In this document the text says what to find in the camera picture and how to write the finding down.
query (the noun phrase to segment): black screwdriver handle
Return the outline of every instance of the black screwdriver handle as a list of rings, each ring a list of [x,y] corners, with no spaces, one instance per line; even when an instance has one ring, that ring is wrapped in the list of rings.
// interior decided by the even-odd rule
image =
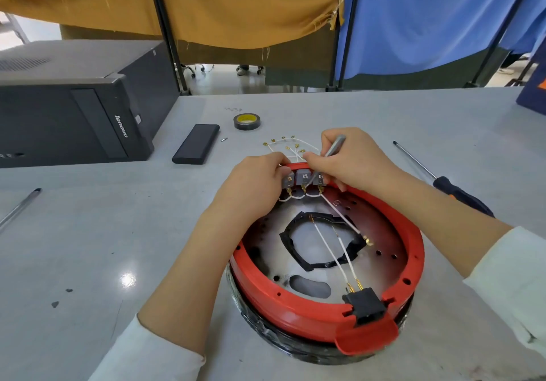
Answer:
[[[461,188],[456,185],[451,184],[451,181],[447,177],[438,177],[433,182],[434,188],[437,188],[441,192],[444,192],[448,195],[452,195],[454,198],[459,200],[461,203],[466,204],[469,207],[481,211],[488,216],[495,218],[493,212],[489,209],[488,206],[483,204],[481,200],[477,199],[473,195],[470,195],[466,191],[463,191]]]

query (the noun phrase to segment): person's right hand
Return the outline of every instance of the person's right hand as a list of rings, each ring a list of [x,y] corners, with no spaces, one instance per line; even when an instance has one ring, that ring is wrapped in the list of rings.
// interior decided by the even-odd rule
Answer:
[[[338,154],[320,157],[307,152],[303,155],[311,169],[326,174],[326,183],[333,180],[341,191],[347,189],[345,185],[350,185],[371,192],[379,182],[388,181],[400,171],[373,138],[360,128],[332,128],[322,132],[322,156],[341,134],[346,139]]]

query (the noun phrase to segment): white wall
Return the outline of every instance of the white wall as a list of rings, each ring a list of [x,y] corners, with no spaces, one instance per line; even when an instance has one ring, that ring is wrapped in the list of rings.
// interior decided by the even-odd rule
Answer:
[[[61,30],[58,23],[44,22],[43,20],[29,19],[28,17],[15,16],[19,26],[28,40],[60,40]]]

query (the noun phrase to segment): person's left hand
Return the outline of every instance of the person's left hand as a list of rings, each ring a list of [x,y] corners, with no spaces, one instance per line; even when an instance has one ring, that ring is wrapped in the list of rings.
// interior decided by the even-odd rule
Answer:
[[[281,152],[246,157],[224,181],[211,207],[250,226],[268,214],[281,194],[281,179],[290,173],[290,160]]]

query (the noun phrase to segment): hand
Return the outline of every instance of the hand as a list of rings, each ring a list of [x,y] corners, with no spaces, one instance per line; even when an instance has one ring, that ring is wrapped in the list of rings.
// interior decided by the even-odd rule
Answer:
[[[311,169],[326,174],[326,183],[333,180],[341,191],[347,190],[346,185],[350,185],[371,192],[377,182],[400,171],[373,138],[360,128],[333,128],[322,132],[322,156],[341,134],[346,139],[338,154],[320,157],[307,152],[303,155]]]
[[[281,179],[290,173],[290,160],[280,152],[246,157],[231,171],[211,206],[250,225],[268,214],[281,194]]]

